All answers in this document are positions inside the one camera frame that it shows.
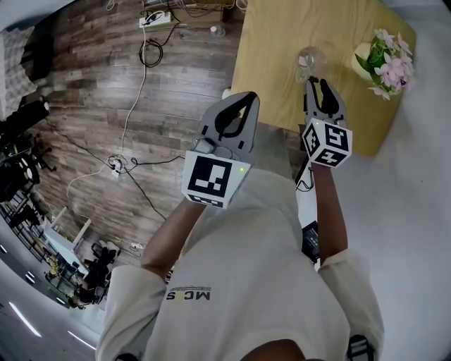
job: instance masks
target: wooden table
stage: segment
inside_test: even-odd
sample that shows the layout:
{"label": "wooden table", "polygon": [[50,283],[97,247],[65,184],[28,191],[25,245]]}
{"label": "wooden table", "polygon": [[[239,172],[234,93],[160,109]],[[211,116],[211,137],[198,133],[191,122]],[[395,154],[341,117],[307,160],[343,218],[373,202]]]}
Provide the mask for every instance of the wooden table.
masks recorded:
{"label": "wooden table", "polygon": [[255,91],[259,121],[299,132],[304,90],[295,81],[297,55],[318,47],[328,59],[326,79],[346,105],[353,152],[372,157],[401,100],[401,95],[390,101],[377,97],[351,69],[354,49],[370,42],[378,28],[400,32],[414,50],[413,29],[379,0],[249,0],[232,93]]}

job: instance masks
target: power strip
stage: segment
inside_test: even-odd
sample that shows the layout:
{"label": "power strip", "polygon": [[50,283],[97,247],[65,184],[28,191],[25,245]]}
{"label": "power strip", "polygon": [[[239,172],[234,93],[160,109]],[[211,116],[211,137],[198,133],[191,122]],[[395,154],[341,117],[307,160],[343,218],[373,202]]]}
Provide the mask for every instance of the power strip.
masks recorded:
{"label": "power strip", "polygon": [[146,21],[146,18],[140,18],[140,29],[144,27],[158,26],[163,24],[169,24],[172,22],[172,14],[166,11],[164,14],[155,14],[155,20],[151,18]]}

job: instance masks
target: wooden floor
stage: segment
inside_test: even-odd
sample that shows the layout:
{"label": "wooden floor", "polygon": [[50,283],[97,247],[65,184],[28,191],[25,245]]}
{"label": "wooden floor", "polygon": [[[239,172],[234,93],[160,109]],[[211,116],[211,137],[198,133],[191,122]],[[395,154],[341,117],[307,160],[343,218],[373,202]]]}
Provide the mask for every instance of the wooden floor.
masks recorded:
{"label": "wooden floor", "polygon": [[[121,151],[125,118],[143,77],[138,58],[143,34],[137,27],[141,1],[116,1],[110,12],[104,6],[105,1],[79,0],[40,25],[54,36],[55,57],[52,72],[39,82],[39,92],[51,104],[48,122],[102,159]],[[225,37],[209,34],[211,22],[182,22],[164,47],[163,61],[147,69],[124,139],[128,161],[131,157],[140,162],[165,161],[184,155],[202,114],[231,85],[242,22],[226,23]],[[147,36],[163,42],[169,30],[147,32]],[[148,59],[154,55],[147,52]],[[32,132],[40,132],[44,144],[52,147],[46,160],[57,167],[54,173],[41,172],[35,191],[53,215],[66,205],[71,210],[61,222],[62,234],[74,239],[85,222],[83,216],[88,216],[98,238],[127,250],[129,242],[149,240],[163,219],[129,176],[115,178],[104,167],[97,175],[75,181],[67,198],[69,182],[97,172],[102,163],[55,133],[46,121]],[[292,135],[291,148],[298,144]],[[182,199],[182,169],[179,159],[139,166],[132,175],[154,206],[168,216]]]}

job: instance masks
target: potted plant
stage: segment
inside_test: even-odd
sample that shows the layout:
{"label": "potted plant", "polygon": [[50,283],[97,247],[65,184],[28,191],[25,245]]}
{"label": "potted plant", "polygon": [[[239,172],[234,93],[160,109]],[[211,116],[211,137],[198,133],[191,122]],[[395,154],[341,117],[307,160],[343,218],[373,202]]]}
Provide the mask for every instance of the potted plant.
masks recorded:
{"label": "potted plant", "polygon": [[375,30],[371,43],[361,43],[354,51],[352,68],[363,79],[375,85],[369,89],[390,100],[391,95],[409,87],[414,74],[412,52],[401,34],[397,37],[385,29]]}

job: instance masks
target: white wall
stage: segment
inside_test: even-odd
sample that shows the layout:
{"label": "white wall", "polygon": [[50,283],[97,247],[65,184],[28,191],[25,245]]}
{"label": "white wall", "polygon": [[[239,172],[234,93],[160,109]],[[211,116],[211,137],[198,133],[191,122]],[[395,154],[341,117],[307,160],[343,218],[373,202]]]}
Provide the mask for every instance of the white wall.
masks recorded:
{"label": "white wall", "polygon": [[57,11],[73,0],[0,0],[0,31],[16,23],[40,19]]}
{"label": "white wall", "polygon": [[382,360],[451,351],[451,15],[415,21],[417,83],[377,157],[334,171],[350,245],[366,256],[385,322]]}

